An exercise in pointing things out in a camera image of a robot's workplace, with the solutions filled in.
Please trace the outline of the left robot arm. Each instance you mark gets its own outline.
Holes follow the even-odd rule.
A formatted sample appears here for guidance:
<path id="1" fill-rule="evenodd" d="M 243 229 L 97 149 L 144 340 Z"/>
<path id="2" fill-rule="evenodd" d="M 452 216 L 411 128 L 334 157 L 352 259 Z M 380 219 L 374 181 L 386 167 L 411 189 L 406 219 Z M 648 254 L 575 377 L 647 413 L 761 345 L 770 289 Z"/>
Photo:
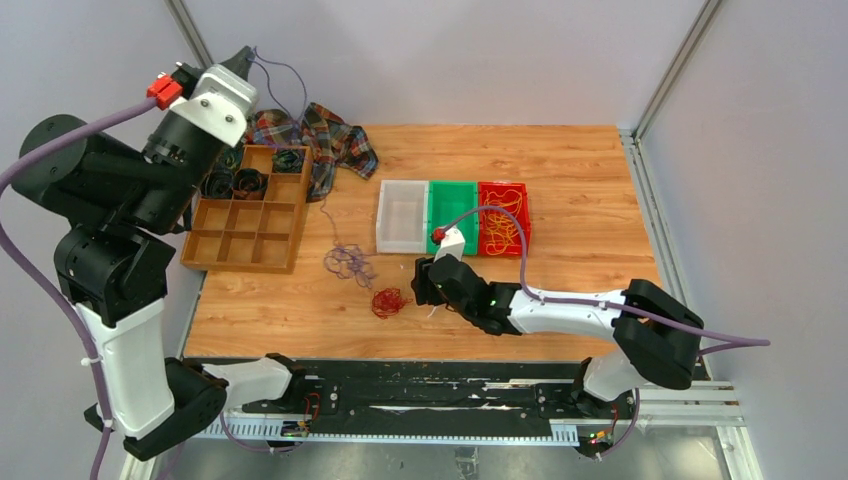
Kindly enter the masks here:
<path id="1" fill-rule="evenodd" d="M 80 336 L 97 401 L 86 421 L 125 450 L 151 459 L 205 430 L 220 414 L 270 401 L 283 413 L 306 400 L 304 373 L 269 354 L 252 362 L 200 364 L 169 357 L 162 330 L 167 234 L 186 232 L 191 204 L 217 157 L 244 136 L 258 93 L 253 51 L 159 76 L 138 105 L 93 122 L 50 116 L 28 133 L 1 176 L 69 232 L 47 279 L 12 243 L 2 249 L 58 304 Z"/>

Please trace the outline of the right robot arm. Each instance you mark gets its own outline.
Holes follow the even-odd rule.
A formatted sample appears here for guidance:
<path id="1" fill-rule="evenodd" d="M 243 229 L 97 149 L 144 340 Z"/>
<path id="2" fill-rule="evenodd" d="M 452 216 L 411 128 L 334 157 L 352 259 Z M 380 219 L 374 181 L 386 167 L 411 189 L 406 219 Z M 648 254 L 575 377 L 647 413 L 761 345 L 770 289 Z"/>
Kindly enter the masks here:
<path id="1" fill-rule="evenodd" d="M 411 287 L 417 304 L 444 305 L 490 335 L 561 333 L 615 343 L 613 352 L 584 361 L 575 380 L 571 400 L 584 416 L 598 416 L 620 394 L 646 384 L 692 384 L 704 323 L 648 280 L 600 293 L 551 292 L 487 282 L 445 255 L 417 259 Z"/>

